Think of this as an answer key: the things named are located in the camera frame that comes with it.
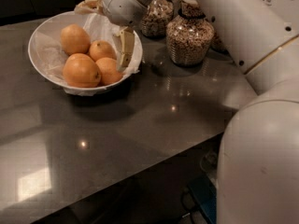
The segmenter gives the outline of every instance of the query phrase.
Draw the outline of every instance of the kitchen counter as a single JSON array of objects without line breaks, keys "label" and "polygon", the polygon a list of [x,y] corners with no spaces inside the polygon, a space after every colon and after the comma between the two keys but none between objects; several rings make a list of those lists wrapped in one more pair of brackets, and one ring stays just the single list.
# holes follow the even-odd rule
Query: kitchen counter
[{"label": "kitchen counter", "polygon": [[138,74],[66,94],[28,58],[42,21],[0,27],[0,223],[31,223],[223,133],[256,96],[229,55],[180,68],[142,35]]}]

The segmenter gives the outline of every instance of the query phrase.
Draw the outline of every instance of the white bowl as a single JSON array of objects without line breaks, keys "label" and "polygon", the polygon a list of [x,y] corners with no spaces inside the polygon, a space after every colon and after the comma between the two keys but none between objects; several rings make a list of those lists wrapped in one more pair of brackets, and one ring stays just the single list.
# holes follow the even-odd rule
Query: white bowl
[{"label": "white bowl", "polygon": [[122,83],[131,74],[138,72],[143,50],[140,38],[138,34],[134,32],[135,46],[132,60],[123,72],[124,76],[120,81],[112,85],[96,88],[76,88],[68,86],[62,75],[63,67],[68,56],[62,51],[60,32],[65,26],[72,23],[83,27],[90,35],[91,41],[104,39],[116,48],[112,36],[120,30],[120,27],[110,23],[106,17],[97,14],[79,15],[75,14],[73,11],[54,16],[44,21],[36,28],[28,45],[30,61],[36,71],[45,79],[63,87],[66,93],[92,96],[96,93],[110,91],[113,87]]}]

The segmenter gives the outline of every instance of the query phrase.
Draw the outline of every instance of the orange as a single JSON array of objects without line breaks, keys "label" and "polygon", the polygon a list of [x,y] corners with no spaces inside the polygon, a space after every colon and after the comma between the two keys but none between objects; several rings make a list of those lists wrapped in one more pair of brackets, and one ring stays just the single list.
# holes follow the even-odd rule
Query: orange
[{"label": "orange", "polygon": [[90,36],[82,27],[76,24],[70,24],[62,29],[60,40],[63,51],[68,55],[87,53],[91,45]]},{"label": "orange", "polygon": [[122,79],[123,74],[117,70],[117,62],[115,59],[104,57],[96,61],[101,71],[100,85],[107,86]]},{"label": "orange", "polygon": [[95,62],[104,57],[109,57],[115,60],[117,58],[115,50],[111,44],[105,40],[93,41],[89,48],[89,55]]},{"label": "orange", "polygon": [[63,76],[69,86],[93,88],[101,80],[101,71],[88,55],[73,54],[66,60]]}]

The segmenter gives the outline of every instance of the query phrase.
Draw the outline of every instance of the paper label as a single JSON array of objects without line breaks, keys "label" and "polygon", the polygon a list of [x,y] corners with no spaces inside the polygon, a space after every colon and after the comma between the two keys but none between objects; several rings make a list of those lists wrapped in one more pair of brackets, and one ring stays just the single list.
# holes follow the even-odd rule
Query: paper label
[{"label": "paper label", "polygon": [[299,28],[299,0],[262,0],[286,23]]}]

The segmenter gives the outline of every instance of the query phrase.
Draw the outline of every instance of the robotic arm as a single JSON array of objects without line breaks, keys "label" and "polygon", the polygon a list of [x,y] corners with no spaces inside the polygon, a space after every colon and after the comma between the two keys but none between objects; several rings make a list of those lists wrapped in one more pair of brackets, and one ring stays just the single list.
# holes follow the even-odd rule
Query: robotic arm
[{"label": "robotic arm", "polygon": [[[103,0],[113,23],[132,24],[150,0]],[[197,0],[258,98],[221,142],[220,224],[299,223],[298,31],[260,0]]]}]

